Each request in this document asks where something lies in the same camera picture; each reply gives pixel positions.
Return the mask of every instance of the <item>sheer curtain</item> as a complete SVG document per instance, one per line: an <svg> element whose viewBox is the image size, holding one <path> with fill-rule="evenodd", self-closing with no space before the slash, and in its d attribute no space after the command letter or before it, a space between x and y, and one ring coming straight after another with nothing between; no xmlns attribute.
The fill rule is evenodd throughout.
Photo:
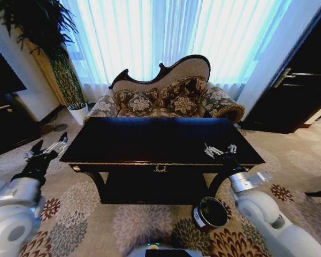
<svg viewBox="0 0 321 257"><path fill-rule="evenodd" d="M237 99L291 0L62 0L78 34L67 46L89 102L124 69L151 80L159 63L201 54L210 82Z"/></svg>

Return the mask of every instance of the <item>patterned carpet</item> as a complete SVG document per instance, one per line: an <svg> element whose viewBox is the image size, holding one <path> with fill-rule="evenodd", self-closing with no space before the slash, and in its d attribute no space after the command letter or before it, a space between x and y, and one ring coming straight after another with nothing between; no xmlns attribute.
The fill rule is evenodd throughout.
<svg viewBox="0 0 321 257"><path fill-rule="evenodd" d="M58 140L63 129L69 142L81 129L66 109L42 128L44 145ZM289 135L241 132L266 161L250 172L266 170L273 175L261 190L321 243L321 198L303 194L321 190L321 119ZM0 179L8 180L23 169L24 152L32 144L0 156ZM205 178L210 183L213 176ZM191 206L102 205L93 181L58 160L50 164L42 192L47 203L40 230L20 256L126 256L135 246L155 240L210 256L270 256L258 231L238 214L227 182L217 198L225 205L229 222L210 234L194 227Z"/></svg>

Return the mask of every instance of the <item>black can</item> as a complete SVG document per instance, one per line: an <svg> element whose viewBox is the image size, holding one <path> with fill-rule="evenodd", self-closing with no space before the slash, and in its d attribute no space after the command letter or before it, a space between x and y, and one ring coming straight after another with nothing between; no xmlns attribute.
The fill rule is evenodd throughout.
<svg viewBox="0 0 321 257"><path fill-rule="evenodd" d="M193 222L203 232L210 232L227 223L227 211L223 204L213 197L206 196L192 211Z"/></svg>

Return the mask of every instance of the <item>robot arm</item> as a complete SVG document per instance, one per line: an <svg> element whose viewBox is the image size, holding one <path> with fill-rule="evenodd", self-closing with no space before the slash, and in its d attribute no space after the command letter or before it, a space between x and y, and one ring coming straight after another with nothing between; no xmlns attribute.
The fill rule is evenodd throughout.
<svg viewBox="0 0 321 257"><path fill-rule="evenodd" d="M0 181L0 257L18 256L22 244L39 229L45 204L40 188L50 161L64 151L66 142L64 133L57 143L41 150L41 140L27 153L23 171L7 185Z"/></svg>
<svg viewBox="0 0 321 257"><path fill-rule="evenodd" d="M294 225L267 194L257 190L244 192L236 203L240 214L262 234L273 256L321 256L321 245Z"/></svg>
<svg viewBox="0 0 321 257"><path fill-rule="evenodd" d="M216 154L223 158L238 211L258 229L273 257L321 257L321 245L305 230L294 225L269 195L255 189L271 178L267 172L250 177L233 157L236 153L234 145L230 145L229 152L206 144L205 147L205 153L210 157L214 158Z"/></svg>

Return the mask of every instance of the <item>wall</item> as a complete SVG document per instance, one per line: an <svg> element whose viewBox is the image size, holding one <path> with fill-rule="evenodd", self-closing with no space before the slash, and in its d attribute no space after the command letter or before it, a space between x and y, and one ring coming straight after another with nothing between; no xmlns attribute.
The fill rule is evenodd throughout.
<svg viewBox="0 0 321 257"><path fill-rule="evenodd" d="M245 120L320 7L321 0L292 0L238 98L238 103L245 106L242 120Z"/></svg>
<svg viewBox="0 0 321 257"><path fill-rule="evenodd" d="M0 53L27 88L17 94L31 117L38 122L58 107L59 102L33 56L27 49L20 50L16 38L14 30L9 37L6 28L0 24Z"/></svg>

